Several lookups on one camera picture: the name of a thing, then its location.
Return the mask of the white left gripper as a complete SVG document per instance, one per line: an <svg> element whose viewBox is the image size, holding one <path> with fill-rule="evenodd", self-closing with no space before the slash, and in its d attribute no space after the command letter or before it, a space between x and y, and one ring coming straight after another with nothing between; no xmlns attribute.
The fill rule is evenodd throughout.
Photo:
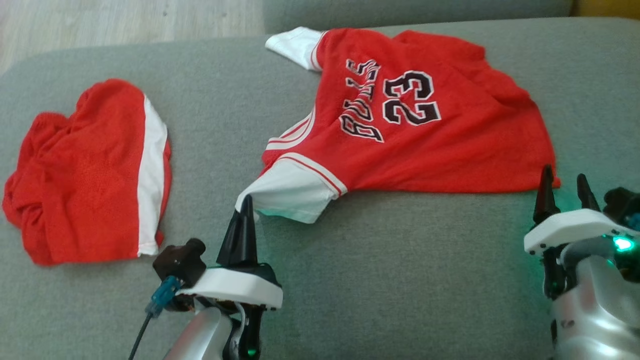
<svg viewBox="0 0 640 360"><path fill-rule="evenodd" d="M258 265L251 194L240 203L240 210L234 210L215 262L221 267L206 269L193 287L181 289L175 296L177 303L189 306L195 316L176 340L174 357L258 360L263 315L281 309L284 293L272 267ZM245 266L255 267L240 269Z"/></svg>

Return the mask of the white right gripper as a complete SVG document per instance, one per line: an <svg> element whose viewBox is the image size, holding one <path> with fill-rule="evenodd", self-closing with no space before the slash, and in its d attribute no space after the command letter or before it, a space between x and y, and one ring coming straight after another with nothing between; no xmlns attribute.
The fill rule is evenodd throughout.
<svg viewBox="0 0 640 360"><path fill-rule="evenodd" d="M553 167L542 168L535 207L534 226L523 239L526 253L540 258L544 269L542 291L555 301L578 284L578 263L599 256L613 264L626 280L639 281L639 217L631 224L615 222L601 212L584 173L576 177L582 208L562 212L553 192Z"/></svg>

